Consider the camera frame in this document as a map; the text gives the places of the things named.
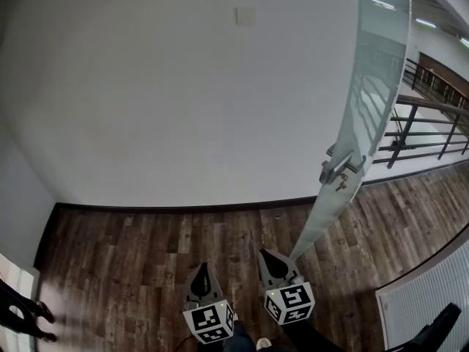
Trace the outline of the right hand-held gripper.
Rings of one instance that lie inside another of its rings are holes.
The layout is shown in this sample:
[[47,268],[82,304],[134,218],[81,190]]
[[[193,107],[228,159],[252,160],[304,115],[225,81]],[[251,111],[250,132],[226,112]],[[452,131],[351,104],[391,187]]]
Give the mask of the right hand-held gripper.
[[315,300],[310,283],[299,275],[295,262],[278,252],[260,249],[257,267],[263,307],[269,316],[280,326],[307,320]]

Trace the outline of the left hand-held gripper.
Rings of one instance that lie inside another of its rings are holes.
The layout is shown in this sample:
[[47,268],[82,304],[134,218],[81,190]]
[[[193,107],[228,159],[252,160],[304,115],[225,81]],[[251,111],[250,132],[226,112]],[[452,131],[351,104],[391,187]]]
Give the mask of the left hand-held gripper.
[[208,345],[233,336],[235,313],[226,299],[221,300],[223,291],[209,263],[201,263],[189,273],[183,292],[183,298],[187,301],[202,298],[217,301],[183,312],[188,328],[201,344]]

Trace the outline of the metal door lever handle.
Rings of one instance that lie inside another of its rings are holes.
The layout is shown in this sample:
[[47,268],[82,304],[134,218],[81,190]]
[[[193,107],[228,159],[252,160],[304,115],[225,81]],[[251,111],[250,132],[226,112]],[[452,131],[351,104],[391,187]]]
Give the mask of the metal door lever handle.
[[357,165],[351,162],[355,151],[349,150],[339,161],[332,164],[330,161],[322,162],[322,171],[320,174],[320,183],[322,185],[331,185],[337,178],[340,179],[336,191],[341,191],[347,187],[348,175],[344,172],[348,169],[353,174],[358,174],[366,163],[366,156],[361,157],[361,162]]

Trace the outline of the frosted glass door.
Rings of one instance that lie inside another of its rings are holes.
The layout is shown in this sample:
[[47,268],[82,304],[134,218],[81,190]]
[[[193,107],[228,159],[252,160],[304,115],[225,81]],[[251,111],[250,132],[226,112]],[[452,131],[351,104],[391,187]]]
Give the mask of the frosted glass door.
[[338,219],[361,187],[380,147],[401,84],[410,31],[411,0],[358,0],[358,33],[347,102],[335,143],[328,150],[336,163],[354,150],[358,174],[348,169],[347,187],[340,179],[322,185],[304,228],[290,253],[297,260]]

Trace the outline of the person's right forearm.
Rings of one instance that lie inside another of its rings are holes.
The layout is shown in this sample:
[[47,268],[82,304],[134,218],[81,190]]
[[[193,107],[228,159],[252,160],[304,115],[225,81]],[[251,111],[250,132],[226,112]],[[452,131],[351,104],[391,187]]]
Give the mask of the person's right forearm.
[[298,352],[346,352],[320,334],[308,320],[285,323],[281,327]]

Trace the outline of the person's left leg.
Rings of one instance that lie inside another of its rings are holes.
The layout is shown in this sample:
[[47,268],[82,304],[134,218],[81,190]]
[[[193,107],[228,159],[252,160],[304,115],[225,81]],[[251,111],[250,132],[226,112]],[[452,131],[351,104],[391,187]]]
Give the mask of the person's left leg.
[[234,321],[233,336],[223,341],[222,352],[257,352],[254,341],[245,329],[245,325],[240,320]]

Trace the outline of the glass partition with blinds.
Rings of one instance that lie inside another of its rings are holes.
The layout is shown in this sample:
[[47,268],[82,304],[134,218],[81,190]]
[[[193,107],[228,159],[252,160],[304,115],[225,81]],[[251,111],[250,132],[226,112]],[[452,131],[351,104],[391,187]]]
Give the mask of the glass partition with blinds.
[[461,314],[437,352],[461,352],[469,342],[469,241],[422,273],[376,292],[384,345],[393,348],[414,338],[450,303]]

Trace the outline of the white panel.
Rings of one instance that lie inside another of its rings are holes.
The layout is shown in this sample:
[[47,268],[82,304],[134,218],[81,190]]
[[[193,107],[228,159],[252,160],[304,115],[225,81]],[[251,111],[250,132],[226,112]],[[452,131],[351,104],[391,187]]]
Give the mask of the white panel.
[[[22,296],[35,300],[37,278],[0,253],[0,279]],[[3,352],[37,352],[35,338],[0,326],[0,349]]]

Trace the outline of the black railing with wooden handrail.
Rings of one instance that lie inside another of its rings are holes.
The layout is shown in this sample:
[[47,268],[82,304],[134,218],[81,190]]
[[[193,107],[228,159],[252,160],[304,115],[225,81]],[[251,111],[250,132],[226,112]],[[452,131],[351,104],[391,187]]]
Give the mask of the black railing with wooden handrail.
[[398,97],[374,164],[469,155],[469,111],[444,103]]

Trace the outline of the black metal railing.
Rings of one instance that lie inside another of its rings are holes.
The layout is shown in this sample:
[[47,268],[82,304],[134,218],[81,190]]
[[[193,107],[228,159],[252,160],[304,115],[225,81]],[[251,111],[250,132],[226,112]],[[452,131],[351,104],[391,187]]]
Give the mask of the black metal railing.
[[469,98],[464,93],[411,59],[406,59],[402,80],[428,100],[469,111]]

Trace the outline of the white wall switch plate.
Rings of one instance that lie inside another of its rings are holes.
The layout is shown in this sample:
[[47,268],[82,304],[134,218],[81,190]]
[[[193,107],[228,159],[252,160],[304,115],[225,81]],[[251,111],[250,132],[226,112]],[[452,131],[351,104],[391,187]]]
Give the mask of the white wall switch plate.
[[237,26],[254,26],[256,10],[253,7],[236,7],[235,21]]

